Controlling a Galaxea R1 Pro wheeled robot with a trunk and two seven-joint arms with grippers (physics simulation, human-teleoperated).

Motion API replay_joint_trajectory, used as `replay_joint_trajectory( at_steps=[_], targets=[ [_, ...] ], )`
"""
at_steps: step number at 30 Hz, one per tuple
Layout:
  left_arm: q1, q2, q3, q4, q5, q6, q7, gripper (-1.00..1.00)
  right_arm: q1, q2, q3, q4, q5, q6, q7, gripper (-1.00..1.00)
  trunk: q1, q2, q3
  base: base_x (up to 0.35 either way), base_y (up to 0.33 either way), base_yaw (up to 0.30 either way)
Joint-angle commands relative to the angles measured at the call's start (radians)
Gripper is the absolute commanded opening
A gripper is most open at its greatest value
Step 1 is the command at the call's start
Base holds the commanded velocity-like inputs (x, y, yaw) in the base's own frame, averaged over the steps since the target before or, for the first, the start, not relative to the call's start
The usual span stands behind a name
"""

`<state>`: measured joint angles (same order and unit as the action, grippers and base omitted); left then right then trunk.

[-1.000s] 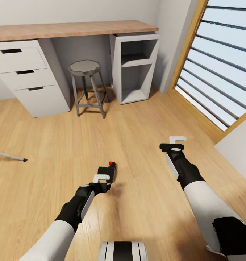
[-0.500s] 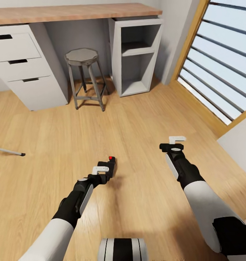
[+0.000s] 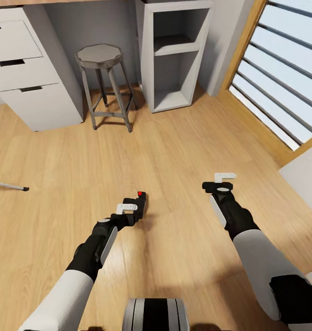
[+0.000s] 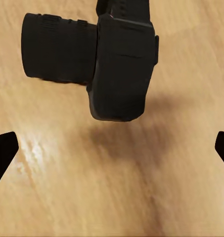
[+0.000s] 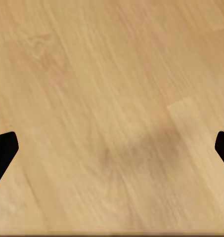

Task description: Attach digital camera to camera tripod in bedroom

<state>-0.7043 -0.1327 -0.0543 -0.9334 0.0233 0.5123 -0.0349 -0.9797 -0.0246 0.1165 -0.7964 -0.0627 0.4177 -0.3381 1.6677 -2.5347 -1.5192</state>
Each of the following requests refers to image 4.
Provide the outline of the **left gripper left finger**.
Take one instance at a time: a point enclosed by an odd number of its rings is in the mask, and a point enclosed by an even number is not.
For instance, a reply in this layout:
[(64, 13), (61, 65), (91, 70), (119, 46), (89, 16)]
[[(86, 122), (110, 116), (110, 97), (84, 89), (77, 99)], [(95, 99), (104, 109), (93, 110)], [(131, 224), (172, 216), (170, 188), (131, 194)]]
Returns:
[(0, 135), (0, 179), (18, 151), (19, 145), (14, 131)]

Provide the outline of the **digital camera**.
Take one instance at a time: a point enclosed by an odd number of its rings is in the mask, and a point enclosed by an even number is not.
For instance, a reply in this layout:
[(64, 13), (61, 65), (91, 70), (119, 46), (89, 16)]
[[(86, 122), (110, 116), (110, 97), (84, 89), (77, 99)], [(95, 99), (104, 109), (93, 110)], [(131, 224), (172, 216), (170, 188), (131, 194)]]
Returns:
[(26, 76), (87, 82), (96, 120), (130, 122), (144, 113), (159, 36), (149, 0), (97, 0), (97, 24), (26, 13), (21, 56)]

